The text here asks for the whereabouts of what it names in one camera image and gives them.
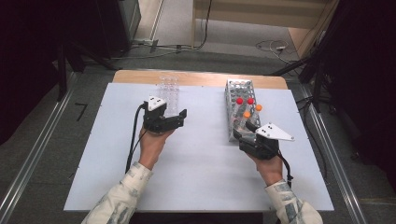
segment silver test tube rack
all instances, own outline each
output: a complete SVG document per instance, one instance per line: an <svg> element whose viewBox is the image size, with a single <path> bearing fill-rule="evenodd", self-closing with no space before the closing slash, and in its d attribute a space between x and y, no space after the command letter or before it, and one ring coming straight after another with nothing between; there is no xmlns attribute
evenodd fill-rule
<svg viewBox="0 0 396 224"><path fill-rule="evenodd" d="M243 116L243 113L247 107L247 100L249 97L253 98L254 102L252 107L250 108L250 114L253 115L254 109L256 108L256 95L254 94L253 82L249 79L227 79L227 83L225 86L225 102L227 107L227 118L228 118L228 133L229 133L229 141L236 141L233 137L233 128L237 129L239 122ZM244 99L244 103L239 107L238 112L236 113L236 119L233 119L233 109L236 104L236 99L241 97ZM255 124L257 126L261 126L260 117L257 118ZM251 136L255 137L255 134L249 130L238 130L242 134L242 136Z"/></svg>

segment white board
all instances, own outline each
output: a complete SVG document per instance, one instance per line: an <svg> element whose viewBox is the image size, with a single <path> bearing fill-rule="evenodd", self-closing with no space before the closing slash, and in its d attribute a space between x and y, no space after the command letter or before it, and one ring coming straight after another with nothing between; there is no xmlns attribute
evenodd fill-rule
<svg viewBox="0 0 396 224"><path fill-rule="evenodd" d="M107 86L64 210L88 211L124 175L136 109L155 85ZM294 176L292 189L318 210L333 210L312 147L290 91L255 89L262 124L273 122L295 137L279 141ZM166 141L138 204L144 212L261 212L273 210L254 162L228 142L224 88L180 87L184 127ZM144 110L138 121L142 124ZM139 150L133 161L139 158Z"/></svg>

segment orange cap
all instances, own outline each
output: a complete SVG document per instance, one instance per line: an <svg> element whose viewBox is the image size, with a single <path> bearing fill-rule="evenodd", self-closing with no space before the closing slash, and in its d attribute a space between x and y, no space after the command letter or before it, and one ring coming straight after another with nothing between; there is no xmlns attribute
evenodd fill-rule
<svg viewBox="0 0 396 224"><path fill-rule="evenodd" d="M262 105L256 105L256 110L257 111L262 111Z"/></svg>
<svg viewBox="0 0 396 224"><path fill-rule="evenodd" d="M245 111L245 113L244 113L244 118L245 118L245 119L250 118L250 112Z"/></svg>

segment red test tube cap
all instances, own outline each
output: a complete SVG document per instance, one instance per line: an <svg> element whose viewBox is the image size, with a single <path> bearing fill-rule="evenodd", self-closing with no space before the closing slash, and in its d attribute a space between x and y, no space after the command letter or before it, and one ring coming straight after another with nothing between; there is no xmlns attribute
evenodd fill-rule
<svg viewBox="0 0 396 224"><path fill-rule="evenodd" d="M241 105L242 103L244 103L244 99L242 99L241 97L239 97L238 99L236 99L236 103Z"/></svg>
<svg viewBox="0 0 396 224"><path fill-rule="evenodd" d="M253 103L254 103L253 98L248 98L248 99L247 99L247 104L248 104L248 105L253 105Z"/></svg>

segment sleeve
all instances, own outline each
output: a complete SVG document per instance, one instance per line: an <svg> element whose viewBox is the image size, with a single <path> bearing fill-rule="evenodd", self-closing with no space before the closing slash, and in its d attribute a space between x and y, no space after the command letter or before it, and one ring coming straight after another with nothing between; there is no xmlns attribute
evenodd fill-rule
<svg viewBox="0 0 396 224"><path fill-rule="evenodd" d="M152 172L135 162L120 183L103 196L82 224L129 223Z"/></svg>
<svg viewBox="0 0 396 224"><path fill-rule="evenodd" d="M320 214L311 204L298 199L285 180L265 188L282 224L323 223Z"/></svg>

